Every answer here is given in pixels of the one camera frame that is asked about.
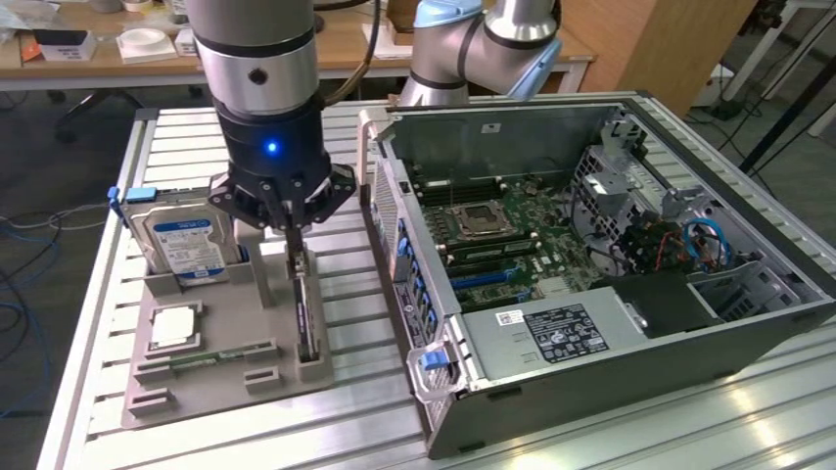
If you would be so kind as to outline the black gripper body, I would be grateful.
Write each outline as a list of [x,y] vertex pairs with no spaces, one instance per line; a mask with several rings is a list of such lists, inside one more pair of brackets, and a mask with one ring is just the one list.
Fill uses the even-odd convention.
[[325,151],[321,107],[316,98],[273,115],[237,112],[215,102],[228,152],[227,171],[295,180],[295,221],[301,200],[311,196],[331,174]]

